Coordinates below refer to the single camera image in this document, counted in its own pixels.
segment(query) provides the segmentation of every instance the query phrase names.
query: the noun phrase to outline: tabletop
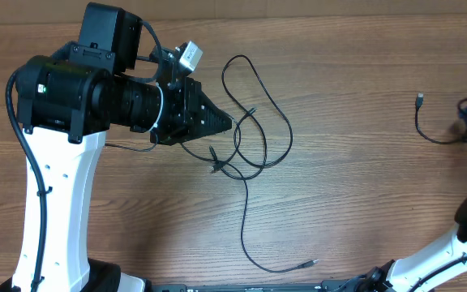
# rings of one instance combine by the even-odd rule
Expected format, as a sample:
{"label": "tabletop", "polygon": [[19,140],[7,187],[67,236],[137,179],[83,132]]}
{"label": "tabletop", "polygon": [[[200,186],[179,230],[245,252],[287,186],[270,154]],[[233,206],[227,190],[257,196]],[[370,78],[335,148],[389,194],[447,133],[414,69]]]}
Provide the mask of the tabletop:
{"label": "tabletop", "polygon": [[[248,182],[246,248],[268,268],[319,259],[313,268],[266,273],[242,253],[242,182],[210,174],[175,145],[149,153],[105,148],[93,183],[88,254],[155,284],[221,285],[318,282],[366,273],[406,257],[453,225],[467,196],[467,145],[431,144],[415,131],[414,102],[424,92],[422,129],[451,138],[456,103],[467,97],[467,15],[322,17],[152,22],[161,44],[193,40],[204,55],[191,77],[219,108],[242,111],[221,85],[236,54],[251,58],[293,127],[279,165]],[[26,197],[25,157],[6,115],[11,72],[37,54],[77,40],[79,24],[0,26],[0,283],[19,259]],[[147,33],[140,52],[153,42]],[[128,73],[148,76],[138,63]],[[248,64],[236,60],[225,82],[268,138],[268,159],[289,142]],[[253,122],[241,150],[262,160]],[[187,146],[219,157],[234,149],[232,131]],[[146,135],[111,127],[108,141],[145,144]],[[243,172],[254,169],[233,160]],[[467,291],[467,273],[439,291]]]}

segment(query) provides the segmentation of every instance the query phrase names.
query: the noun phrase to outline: wooden surface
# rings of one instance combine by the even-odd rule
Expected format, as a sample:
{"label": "wooden surface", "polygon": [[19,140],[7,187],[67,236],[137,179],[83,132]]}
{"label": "wooden surface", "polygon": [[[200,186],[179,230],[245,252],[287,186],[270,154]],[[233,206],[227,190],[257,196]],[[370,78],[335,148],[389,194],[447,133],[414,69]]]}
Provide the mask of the wooden surface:
{"label": "wooden surface", "polygon": [[[120,6],[149,20],[467,13],[467,0],[94,0],[93,2]],[[79,23],[87,4],[88,1],[80,0],[0,0],[0,24]]]}
{"label": "wooden surface", "polygon": [[[291,153],[249,182],[246,246],[269,268],[320,259],[286,274],[258,270],[242,254],[241,182],[208,173],[178,146],[142,154],[106,148],[96,169],[88,227],[93,258],[161,283],[219,285],[315,282],[365,273],[406,257],[453,224],[467,196],[467,146],[439,146],[413,126],[425,93],[426,133],[451,136],[455,104],[467,96],[467,15],[153,22],[167,47],[192,39],[204,51],[193,77],[223,110],[241,112],[221,87],[221,69],[248,55],[293,125]],[[17,264],[23,234],[25,159],[3,101],[10,73],[36,54],[76,40],[79,25],[0,26],[0,283]],[[152,41],[144,35],[140,50]],[[136,75],[153,67],[139,64]],[[226,74],[232,93],[268,136],[270,159],[288,132],[244,62]],[[232,131],[189,143],[221,157]],[[109,140],[147,137],[112,127]],[[261,159],[249,122],[242,151]],[[253,170],[242,166],[242,170]],[[440,291],[467,291],[467,274]]]}

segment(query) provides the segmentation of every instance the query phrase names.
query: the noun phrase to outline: silver metal part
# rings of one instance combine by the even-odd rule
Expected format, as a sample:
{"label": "silver metal part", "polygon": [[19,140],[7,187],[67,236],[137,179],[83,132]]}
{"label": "silver metal part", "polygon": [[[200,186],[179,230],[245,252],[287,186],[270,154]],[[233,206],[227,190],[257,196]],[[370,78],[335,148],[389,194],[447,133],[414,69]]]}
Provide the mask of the silver metal part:
{"label": "silver metal part", "polygon": [[195,43],[189,41],[179,59],[179,65],[190,72],[194,72],[202,55],[203,51]]}

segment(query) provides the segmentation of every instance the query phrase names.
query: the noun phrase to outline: wooden table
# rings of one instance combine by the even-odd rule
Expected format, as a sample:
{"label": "wooden table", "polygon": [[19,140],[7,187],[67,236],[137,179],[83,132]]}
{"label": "wooden table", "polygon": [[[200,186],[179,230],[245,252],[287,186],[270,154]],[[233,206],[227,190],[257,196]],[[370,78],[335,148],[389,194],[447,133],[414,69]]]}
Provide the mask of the wooden table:
{"label": "wooden table", "polygon": [[[96,170],[88,228],[92,258],[161,283],[220,285],[316,282],[365,273],[406,257],[453,224],[467,196],[467,146],[420,137],[414,101],[425,93],[421,124],[449,138],[455,104],[467,97],[467,15],[157,21],[167,47],[193,40],[204,51],[193,77],[221,109],[242,112],[225,95],[221,69],[235,54],[257,66],[293,125],[294,143],[277,167],[249,181],[246,246],[269,268],[320,259],[314,268],[269,274],[243,255],[242,182],[209,174],[208,164],[178,146],[150,153],[106,148]],[[21,247],[25,159],[6,116],[10,73],[36,54],[76,40],[78,24],[0,26],[0,283]],[[144,34],[140,50],[153,46]],[[153,73],[139,63],[135,75]],[[285,123],[245,62],[226,75],[268,136],[269,158],[288,143]],[[112,127],[109,140],[143,143],[146,135]],[[189,147],[220,157],[232,131]],[[243,126],[242,151],[261,160],[255,126]],[[242,170],[253,171],[248,166]],[[467,274],[441,291],[467,291]]]}

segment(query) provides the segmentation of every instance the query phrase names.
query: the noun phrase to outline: white cable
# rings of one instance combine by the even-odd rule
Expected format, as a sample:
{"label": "white cable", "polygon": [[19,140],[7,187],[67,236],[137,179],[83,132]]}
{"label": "white cable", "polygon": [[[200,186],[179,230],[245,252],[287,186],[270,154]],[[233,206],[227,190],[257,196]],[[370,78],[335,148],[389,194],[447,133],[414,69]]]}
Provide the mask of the white cable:
{"label": "white cable", "polygon": [[154,129],[154,128],[158,128],[158,122],[160,121],[161,111],[163,110],[163,90],[161,90],[161,87],[157,82],[156,82],[156,87],[158,87],[158,89],[160,89],[161,106],[160,106],[160,112],[158,113],[158,118],[156,118],[156,121],[152,124],[152,127],[149,129],[149,131],[152,131],[152,129]]}

